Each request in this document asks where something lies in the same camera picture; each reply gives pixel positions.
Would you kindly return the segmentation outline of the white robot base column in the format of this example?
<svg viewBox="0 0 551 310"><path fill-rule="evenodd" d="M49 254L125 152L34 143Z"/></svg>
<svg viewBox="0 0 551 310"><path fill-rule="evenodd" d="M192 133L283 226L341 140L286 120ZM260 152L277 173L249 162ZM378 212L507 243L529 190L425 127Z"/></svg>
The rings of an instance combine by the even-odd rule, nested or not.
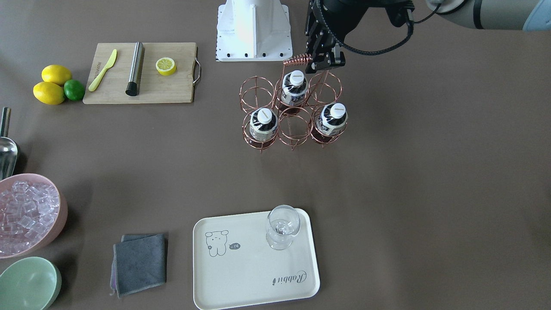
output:
<svg viewBox="0 0 551 310"><path fill-rule="evenodd" d="M218 6L219 62L279 62L293 55L289 8L279 0L227 0Z"/></svg>

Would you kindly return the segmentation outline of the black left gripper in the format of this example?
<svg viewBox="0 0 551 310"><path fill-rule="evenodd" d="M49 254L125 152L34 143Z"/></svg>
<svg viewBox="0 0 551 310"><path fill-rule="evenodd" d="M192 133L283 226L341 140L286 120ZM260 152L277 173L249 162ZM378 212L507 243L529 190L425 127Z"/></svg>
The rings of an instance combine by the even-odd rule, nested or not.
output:
<svg viewBox="0 0 551 310"><path fill-rule="evenodd" d="M310 57L305 73L314 74L319 70L345 66L346 57L341 47L360 52L360 49L347 45L344 40L371 7L384 8L389 21L396 28L404 24L408 26L406 38L392 47L382 49L382 52L393 51L411 38L415 24L412 17L415 6L411 0L311 0L305 26L308 37L306 54Z"/></svg>

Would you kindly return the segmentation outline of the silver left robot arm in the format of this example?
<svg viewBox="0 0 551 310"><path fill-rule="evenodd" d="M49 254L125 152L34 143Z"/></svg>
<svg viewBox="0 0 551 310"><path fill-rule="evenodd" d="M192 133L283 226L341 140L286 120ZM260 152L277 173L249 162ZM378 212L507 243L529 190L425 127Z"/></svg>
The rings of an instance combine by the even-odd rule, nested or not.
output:
<svg viewBox="0 0 551 310"><path fill-rule="evenodd" d="M548 0L427 0L426 4L432 14L471 29L540 31L551 28ZM379 51L347 45L346 36L358 26L368 8L384 8L393 26L407 26L406 37ZM414 9L411 0L311 0L305 26L306 73L342 67L346 64L343 50L376 56L403 46L413 35Z"/></svg>

